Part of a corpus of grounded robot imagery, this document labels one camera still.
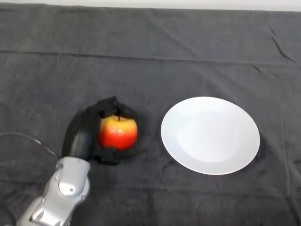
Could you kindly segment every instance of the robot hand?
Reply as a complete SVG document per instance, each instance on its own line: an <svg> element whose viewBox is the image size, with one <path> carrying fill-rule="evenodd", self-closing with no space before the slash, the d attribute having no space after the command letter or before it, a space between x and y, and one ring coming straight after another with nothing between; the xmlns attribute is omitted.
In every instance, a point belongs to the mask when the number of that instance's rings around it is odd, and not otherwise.
<svg viewBox="0 0 301 226"><path fill-rule="evenodd" d="M117 152L113 147L100 147L96 144L101 118L120 115L137 120L138 114L130 107L121 104L116 97L100 100L97 104L79 111L71 120L63 143L62 157L71 156L86 161L95 160L99 164L117 165L129 150Z"/></svg>
<svg viewBox="0 0 301 226"><path fill-rule="evenodd" d="M138 119L131 108L111 97L79 111L71 120L63 142L62 158L48 181L44 195L29 206L18 221L18 226L67 226L77 205L85 200L90 183L87 174L89 160L99 164L117 165L131 151L96 144L101 118L113 114Z"/></svg>

